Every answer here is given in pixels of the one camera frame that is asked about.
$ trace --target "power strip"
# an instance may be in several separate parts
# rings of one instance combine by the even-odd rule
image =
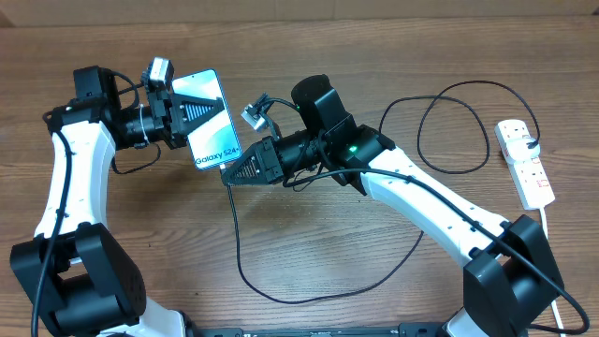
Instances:
[[[539,158],[540,145],[528,148],[534,139],[526,124],[519,120],[499,122],[495,135],[524,209],[539,210],[553,202],[555,196]]]

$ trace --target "power outlet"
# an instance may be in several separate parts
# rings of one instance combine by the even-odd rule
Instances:
[[[519,120],[499,122],[495,135],[524,209],[538,210],[553,202],[555,196],[539,157],[540,146],[528,149],[528,139],[533,139],[526,124]]]

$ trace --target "smartphone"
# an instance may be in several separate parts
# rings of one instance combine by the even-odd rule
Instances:
[[[176,95],[195,98],[194,103],[183,103],[185,118],[210,118],[187,135],[196,169],[209,169],[241,156],[240,141],[214,69],[178,78],[172,82],[172,90]]]

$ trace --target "wooden surface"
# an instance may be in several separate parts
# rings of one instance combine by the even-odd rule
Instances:
[[[597,17],[361,22],[165,24],[0,30],[0,335],[28,333],[31,304],[8,265],[10,247],[29,241],[46,204],[53,150],[40,115],[74,96],[73,69],[102,65],[136,79],[154,55],[178,75],[218,70],[245,148],[260,136],[239,116],[261,93],[289,98],[303,78],[326,73],[359,124],[378,125],[393,99],[431,95],[471,79],[511,85],[536,111],[542,158],[557,201],[548,207],[553,253],[567,289],[599,321],[599,20]],[[515,220],[523,213],[493,127],[528,121],[519,102],[494,87],[451,93],[480,112],[491,158],[481,170],[448,176],[416,155],[426,106],[406,103],[384,132],[422,168],[475,204]],[[277,107],[284,134],[303,128]],[[442,167],[484,157],[472,116],[441,103],[423,150]],[[122,168],[153,151],[118,153]],[[333,180],[302,193],[281,186],[234,189],[247,277],[280,299],[298,300],[370,285],[414,243],[418,230],[387,206]],[[151,168],[110,175],[110,230],[136,261],[148,295],[187,312],[201,327],[244,329],[393,326],[447,319],[462,304],[461,271],[431,239],[384,285],[360,296],[285,306],[264,300],[237,274],[225,188],[196,171],[188,149],[164,151]],[[536,212],[526,212],[537,217]],[[578,326],[560,300],[566,326]],[[546,311],[538,321],[553,325]]]
[[[599,0],[0,0],[17,27],[591,15],[598,7]]]

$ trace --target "wooden table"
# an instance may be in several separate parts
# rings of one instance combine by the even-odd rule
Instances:
[[[74,69],[101,65],[137,79],[155,55],[171,59],[178,75],[218,70],[243,147],[262,135],[242,122],[241,109],[263,92],[289,98],[313,74],[328,74],[345,107],[367,125],[378,125],[398,97],[432,95],[471,79],[511,85],[529,101],[543,133],[542,158],[557,197],[548,207],[553,254],[567,289],[599,321],[597,17],[160,24],[0,30],[0,335],[29,331],[31,303],[8,256],[13,244],[31,240],[48,196],[53,150],[41,113],[74,96]],[[451,95],[475,107],[488,128],[491,158],[481,170],[450,176],[424,166],[416,130],[425,102],[395,108],[384,132],[442,183],[515,220],[524,211],[492,128],[509,118],[533,128],[530,117],[499,88],[472,85]],[[286,135],[303,128],[285,107],[271,116]],[[422,145],[445,168],[484,158],[474,118],[449,103],[431,113]],[[126,150],[118,161],[130,168],[153,156]],[[461,270],[427,237],[367,294],[300,306],[270,302],[240,279],[225,188],[217,171],[194,169],[189,150],[164,151],[159,163],[136,174],[111,174],[109,185],[110,230],[141,269],[148,295],[201,327],[394,326],[444,320],[462,304]],[[403,216],[333,180],[302,193],[281,186],[234,192],[247,277],[279,299],[368,286],[418,235]],[[579,325],[565,301],[559,304],[564,323]],[[553,325],[550,310],[538,322]]]

